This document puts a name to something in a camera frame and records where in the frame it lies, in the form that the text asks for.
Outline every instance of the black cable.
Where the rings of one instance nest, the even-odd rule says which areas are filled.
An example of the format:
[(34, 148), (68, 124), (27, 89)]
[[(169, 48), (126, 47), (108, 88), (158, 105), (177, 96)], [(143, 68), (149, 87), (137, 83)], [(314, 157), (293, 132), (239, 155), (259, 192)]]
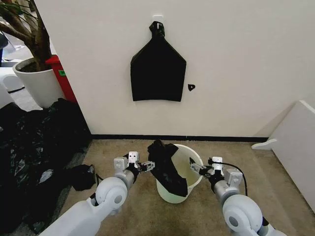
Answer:
[(213, 163), (213, 164), (227, 165), (227, 166), (231, 166), (231, 167), (234, 167), (234, 168), (238, 169), (238, 170), (243, 174), (244, 185), (245, 185), (245, 195), (248, 196), (246, 178), (245, 178), (244, 172), (243, 172), (239, 167), (237, 167), (237, 166), (235, 166), (235, 165), (233, 165), (233, 164), (229, 164), (229, 163), (225, 163), (225, 162), (215, 162), (215, 161), (212, 161), (212, 160), (211, 160), (211, 163)]
[(99, 180), (103, 180), (98, 174), (95, 175), (96, 176), (96, 186), (99, 185)]

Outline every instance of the black trash bag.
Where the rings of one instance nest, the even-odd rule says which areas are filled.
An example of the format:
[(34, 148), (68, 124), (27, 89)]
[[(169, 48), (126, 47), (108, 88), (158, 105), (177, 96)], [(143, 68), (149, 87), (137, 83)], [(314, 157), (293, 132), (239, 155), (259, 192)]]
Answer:
[(0, 127), (3, 130), (12, 129), (16, 122), (26, 114), (26, 111), (22, 110), (14, 102), (11, 102), (0, 109)]
[(139, 100), (182, 100), (186, 61), (165, 40), (164, 26), (154, 21), (152, 39), (131, 60), (132, 97)]
[(46, 170), (39, 183), (31, 188), (28, 195), (28, 209), (23, 221), (36, 234), (47, 228), (52, 220), (61, 191), (68, 185), (64, 170)]
[[(15, 199), (18, 196), (18, 207), (11, 205), (10, 214), (16, 216), (12, 222), (19, 222), (21, 214), (27, 214), (23, 221), (39, 232), (50, 221), (49, 216), (65, 182), (64, 176), (63, 180), (55, 181), (61, 176), (58, 174), (48, 182), (39, 183), (43, 172), (47, 169), (62, 172), (74, 153), (88, 145), (91, 134), (79, 106), (64, 99), (41, 111), (24, 112), (10, 105), (0, 109), (0, 114), (3, 125), (0, 130), (0, 188), (12, 189), (14, 195), (4, 197)], [(12, 183), (7, 181), (9, 178), (13, 179)], [(38, 196), (48, 193), (48, 189), (47, 202), (39, 200)], [(41, 200), (43, 211), (30, 207), (38, 208), (36, 202)], [(15, 201), (2, 201), (0, 204), (8, 202)]]
[(79, 165), (67, 170), (69, 183), (76, 191), (90, 189), (95, 184), (93, 165)]
[(187, 181), (177, 173), (172, 162), (172, 156), (177, 150), (174, 144), (165, 145), (161, 140), (155, 140), (148, 146), (148, 160), (155, 162), (151, 173), (163, 187), (172, 194), (185, 197), (188, 194)]

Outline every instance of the white flower pot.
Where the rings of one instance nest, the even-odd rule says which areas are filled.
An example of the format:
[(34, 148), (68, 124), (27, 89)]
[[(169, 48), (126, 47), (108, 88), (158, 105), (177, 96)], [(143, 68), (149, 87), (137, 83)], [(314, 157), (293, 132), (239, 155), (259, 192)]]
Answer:
[(64, 94), (52, 69), (40, 72), (19, 71), (33, 61), (34, 58), (31, 58), (17, 63), (13, 66), (13, 71), (20, 78), (38, 106), (47, 108), (58, 98), (64, 98)]

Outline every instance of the white bucket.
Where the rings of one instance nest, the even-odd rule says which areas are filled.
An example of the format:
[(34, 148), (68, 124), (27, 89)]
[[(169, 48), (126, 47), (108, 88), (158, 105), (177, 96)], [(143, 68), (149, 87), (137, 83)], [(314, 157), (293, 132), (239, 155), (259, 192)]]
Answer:
[(168, 192), (163, 185), (157, 180), (157, 191), (159, 195), (168, 203), (181, 203), (189, 196), (192, 189), (197, 186), (200, 181), (202, 180), (202, 176), (197, 174), (196, 172), (192, 171), (190, 169), (189, 165), (189, 158), (191, 157), (197, 164), (202, 165), (202, 160), (200, 156), (192, 150), (191, 148), (181, 145), (181, 144), (175, 144), (175, 146), (178, 147), (178, 150), (176, 153), (172, 156), (172, 162), (178, 172), (178, 174), (186, 178), (187, 186), (188, 186), (188, 194), (186, 197), (177, 196), (175, 194), (172, 194)]

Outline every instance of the potted plant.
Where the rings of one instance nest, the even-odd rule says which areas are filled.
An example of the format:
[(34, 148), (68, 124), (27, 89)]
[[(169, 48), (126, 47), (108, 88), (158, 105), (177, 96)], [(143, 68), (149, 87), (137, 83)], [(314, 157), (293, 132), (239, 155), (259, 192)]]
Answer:
[(31, 51), (33, 58), (14, 65), (13, 70), (35, 102), (47, 108), (64, 98), (53, 70), (45, 63), (52, 56), (49, 35), (34, 0), (0, 0), (0, 16), (8, 22), (0, 23), (0, 30), (21, 39)]

